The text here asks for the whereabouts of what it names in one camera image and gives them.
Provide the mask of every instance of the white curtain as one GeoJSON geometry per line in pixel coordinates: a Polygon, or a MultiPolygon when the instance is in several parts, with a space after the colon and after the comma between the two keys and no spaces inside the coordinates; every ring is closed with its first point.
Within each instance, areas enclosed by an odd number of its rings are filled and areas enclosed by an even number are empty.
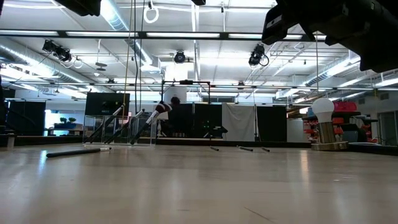
{"type": "Polygon", "coordinates": [[[227,141],[254,141],[254,107],[223,103],[223,127],[227,141]]]}

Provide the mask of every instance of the lamp base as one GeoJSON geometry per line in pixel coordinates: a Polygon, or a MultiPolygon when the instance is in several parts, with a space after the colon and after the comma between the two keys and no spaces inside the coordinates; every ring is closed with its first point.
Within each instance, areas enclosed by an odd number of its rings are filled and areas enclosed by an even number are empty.
{"type": "Polygon", "coordinates": [[[316,143],[312,144],[314,151],[344,151],[348,148],[348,142],[316,143]]]}

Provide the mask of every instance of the wooden floor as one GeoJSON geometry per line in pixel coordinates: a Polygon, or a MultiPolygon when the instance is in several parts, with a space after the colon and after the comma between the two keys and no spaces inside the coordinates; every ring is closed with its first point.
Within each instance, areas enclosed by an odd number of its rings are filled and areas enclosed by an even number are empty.
{"type": "Polygon", "coordinates": [[[156,146],[0,152],[0,223],[398,223],[398,157],[156,146]]]}

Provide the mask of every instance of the ceiling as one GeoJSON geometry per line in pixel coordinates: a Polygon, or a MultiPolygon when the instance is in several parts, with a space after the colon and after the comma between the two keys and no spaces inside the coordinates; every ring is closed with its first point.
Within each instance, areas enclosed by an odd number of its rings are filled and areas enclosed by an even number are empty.
{"type": "MultiPolygon", "coordinates": [[[[55,2],[49,0],[19,0],[5,1],[3,13],[0,19],[0,29],[38,29],[38,30],[101,30],[113,31],[104,17],[86,16],[80,17],[68,9],[32,9],[31,7],[54,7],[55,2]]],[[[165,32],[192,32],[191,0],[153,0],[154,6],[159,7],[159,19],[154,23],[142,20],[143,8],[132,10],[132,30],[134,24],[136,30],[165,31],[165,32]]],[[[121,17],[129,21],[131,1],[116,0],[121,17]]],[[[142,6],[142,0],[136,1],[137,6],[142,6]]],[[[200,8],[198,16],[197,32],[254,32],[261,33],[264,26],[267,11],[275,5],[273,0],[211,0],[206,6],[200,8]],[[221,13],[221,5],[226,11],[221,13]]],[[[148,12],[148,18],[154,17],[154,12],[148,12]]],[[[291,34],[303,34],[300,26],[289,30],[291,34]]],[[[44,40],[41,37],[0,37],[10,38],[13,41],[26,46],[41,55],[47,56],[42,50],[44,40]]],[[[131,61],[133,54],[127,56],[127,44],[121,39],[103,39],[98,44],[98,39],[63,39],[51,38],[83,61],[81,68],[71,67],[73,71],[94,80],[106,82],[109,78],[115,78],[118,83],[134,82],[137,69],[131,61]],[[106,71],[98,72],[95,69],[96,62],[108,64],[106,71]]],[[[348,49],[336,44],[327,46],[323,42],[300,43],[278,42],[273,46],[265,46],[270,56],[268,67],[252,71],[248,64],[251,51],[258,44],[257,41],[240,40],[198,40],[200,51],[200,80],[212,83],[238,84],[238,81],[246,81],[250,85],[267,85],[277,82],[278,85],[300,85],[306,77],[321,70],[325,65],[332,63],[348,54],[348,49]]],[[[183,50],[189,58],[194,58],[193,40],[142,40],[142,48],[151,55],[159,57],[162,68],[171,64],[172,56],[177,50],[183,50]]],[[[190,63],[188,79],[195,79],[193,63],[190,63]]],[[[334,77],[320,82],[320,86],[338,86],[344,82],[358,77],[357,66],[351,70],[343,70],[334,77]]],[[[160,83],[162,77],[159,73],[141,74],[143,83],[160,83]]]]}

